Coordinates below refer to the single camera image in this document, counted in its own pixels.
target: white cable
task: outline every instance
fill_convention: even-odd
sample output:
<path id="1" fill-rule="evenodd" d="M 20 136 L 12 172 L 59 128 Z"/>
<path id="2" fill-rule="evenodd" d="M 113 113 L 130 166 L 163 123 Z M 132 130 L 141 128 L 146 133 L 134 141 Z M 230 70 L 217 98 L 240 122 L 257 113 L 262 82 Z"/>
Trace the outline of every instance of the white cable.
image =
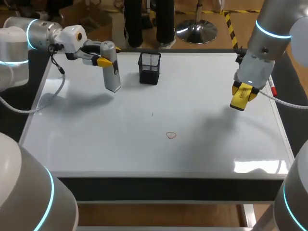
<path id="1" fill-rule="evenodd" d="M 43 108 L 45 108 L 46 106 L 48 106 L 52 101 L 53 99 L 59 94 L 59 92 L 62 90 L 63 86 L 64 86 L 64 83 L 65 83 L 65 75 L 62 75 L 62 83 L 60 85 L 60 87 L 58 88 L 58 90 L 55 92 L 55 94 L 53 96 L 51 96 L 48 101 L 41 107 L 37 108 L 37 109 L 34 109 L 34 110 L 30 110 L 30 111 L 23 111 L 23 110 L 18 110 L 12 106 L 10 106 L 2 97 L 0 97 L 0 102 L 3 103 L 4 106 L 6 106 L 8 109 L 14 111 L 14 112 L 17 112 L 17 113 L 22 113 L 22 114 L 31 114 L 31 113 L 35 113 L 35 112 L 38 112 L 40 110 L 42 110 Z"/>
<path id="2" fill-rule="evenodd" d="M 270 96 L 270 95 L 266 94 L 266 93 L 263 92 L 263 91 L 260 91 L 260 93 L 261 93 L 262 95 L 264 95 L 264 96 L 270 98 L 271 100 L 274 100 L 274 101 L 276 101 L 277 103 L 281 103 L 281 104 L 283 104 L 283 105 L 285 105 L 285 106 L 292 107 L 292 108 L 297 108 L 297 109 L 308 109 L 308 106 L 300 106 L 300 105 L 295 105 L 295 104 L 292 104 L 292 103 L 287 103 L 287 102 L 282 101 L 282 100 L 279 100 L 279 99 L 277 99 L 277 98 L 275 98 L 275 97 L 273 97 L 273 96 Z"/>

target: yellow and black caution tape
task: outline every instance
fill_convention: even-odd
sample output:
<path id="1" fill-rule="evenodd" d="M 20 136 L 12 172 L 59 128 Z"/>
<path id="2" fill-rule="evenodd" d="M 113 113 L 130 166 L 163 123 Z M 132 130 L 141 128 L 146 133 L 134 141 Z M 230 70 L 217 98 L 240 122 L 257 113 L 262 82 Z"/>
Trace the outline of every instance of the yellow and black caution tape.
<path id="1" fill-rule="evenodd" d="M 239 46 L 237 44 L 237 39 L 236 39 L 236 36 L 235 36 L 235 32 L 234 32 L 233 26 L 231 24 L 230 13 L 225 12 L 224 15 L 225 15 L 228 30 L 229 30 L 229 33 L 230 33 L 230 37 L 231 37 L 231 40 L 232 40 L 233 49 L 239 49 Z"/>
<path id="2" fill-rule="evenodd" d="M 224 13 L 260 13 L 260 10 L 223 11 Z"/>
<path id="3" fill-rule="evenodd" d="M 119 10 L 105 10 L 107 13 L 121 13 Z M 202 13 L 259 13 L 260 10 L 238 10 L 238 11 L 202 11 Z M 196 11 L 175 11 L 176 14 L 196 14 Z"/>

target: red marker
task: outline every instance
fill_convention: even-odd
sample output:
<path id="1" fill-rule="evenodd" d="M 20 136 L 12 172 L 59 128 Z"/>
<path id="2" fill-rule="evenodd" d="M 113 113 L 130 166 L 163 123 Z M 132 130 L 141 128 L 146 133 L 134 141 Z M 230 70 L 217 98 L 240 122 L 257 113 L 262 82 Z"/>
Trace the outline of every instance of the red marker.
<path id="1" fill-rule="evenodd" d="M 270 86 L 271 93 L 273 94 L 273 96 L 277 97 L 277 90 L 275 88 L 274 81 L 271 76 L 269 77 L 269 86 Z"/>

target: blue led ring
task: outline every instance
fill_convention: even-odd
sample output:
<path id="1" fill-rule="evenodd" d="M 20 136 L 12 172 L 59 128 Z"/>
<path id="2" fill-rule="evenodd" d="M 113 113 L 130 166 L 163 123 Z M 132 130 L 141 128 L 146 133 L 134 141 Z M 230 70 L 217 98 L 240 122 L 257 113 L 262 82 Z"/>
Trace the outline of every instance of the blue led ring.
<path id="1" fill-rule="evenodd" d="M 20 65 L 20 64 L 26 64 L 28 63 L 29 60 L 26 60 L 26 61 L 20 61 L 20 62 L 5 62 L 5 61 L 0 61 L 0 64 L 3 64 L 3 65 Z"/>
<path id="2" fill-rule="evenodd" d="M 264 34 L 267 34 L 271 37 L 274 37 L 274 38 L 279 38 L 279 39 L 289 39 L 291 38 L 291 36 L 282 36 L 282 35 L 275 35 L 273 33 L 270 33 L 268 31 L 266 31 L 265 29 L 263 29 L 262 27 L 260 27 L 260 25 L 258 24 L 258 21 L 256 21 L 256 26 L 259 28 L 260 31 L 262 31 Z"/>
<path id="3" fill-rule="evenodd" d="M 28 27 L 27 27 L 27 30 L 26 30 L 26 36 L 27 36 L 28 44 L 29 44 L 29 46 L 30 46 L 32 49 L 35 49 L 35 50 L 36 50 L 36 48 L 34 48 L 34 47 L 32 46 L 32 44 L 30 43 L 30 40 L 29 40 L 29 29 L 30 29 L 30 26 L 32 25 L 32 23 L 34 23 L 36 20 L 37 20 L 37 19 L 33 19 L 33 20 L 29 23 L 29 25 L 28 25 Z"/>
<path id="4" fill-rule="evenodd" d="M 41 226 L 43 225 L 44 221 L 46 220 L 49 212 L 50 212 L 50 209 L 51 209 L 51 205 L 52 205 L 52 202 L 53 202 L 53 197 L 54 197 L 54 183 L 53 183 L 53 178 L 52 178 L 52 175 L 51 173 L 48 171 L 48 169 L 46 168 L 48 174 L 49 174 L 49 177 L 50 177 L 50 181 L 51 181 L 51 195 L 50 195 L 50 199 L 49 199 L 49 203 L 48 203 L 48 206 L 47 206 L 47 209 L 42 217 L 42 219 L 40 220 L 39 224 L 36 226 L 36 228 L 33 230 L 33 231 L 38 231 Z"/>
<path id="5" fill-rule="evenodd" d="M 295 216 L 293 215 L 289 205 L 288 205 L 288 202 L 287 202 L 287 198 L 285 196 L 285 185 L 283 186 L 283 197 L 284 197 L 284 202 L 285 202 L 285 206 L 287 207 L 291 217 L 293 218 L 293 220 L 295 221 L 295 223 L 302 229 L 302 231 L 307 231 L 299 222 L 298 220 L 295 218 Z"/>

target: whiteboard surface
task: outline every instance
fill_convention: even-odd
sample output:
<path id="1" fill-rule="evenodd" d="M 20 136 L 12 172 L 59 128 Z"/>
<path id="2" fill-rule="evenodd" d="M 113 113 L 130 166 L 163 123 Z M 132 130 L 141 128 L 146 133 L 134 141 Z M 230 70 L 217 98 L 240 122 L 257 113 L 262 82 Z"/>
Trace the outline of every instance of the whiteboard surface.
<path id="1" fill-rule="evenodd" d="M 286 176 L 293 155 L 275 103 L 259 95 L 244 112 L 230 108 L 236 54 L 162 53 L 156 86 L 139 83 L 139 55 L 118 54 L 116 93 L 101 68 L 55 55 L 67 81 L 29 117 L 21 145 L 57 177 Z M 46 69 L 39 105 L 60 76 Z"/>

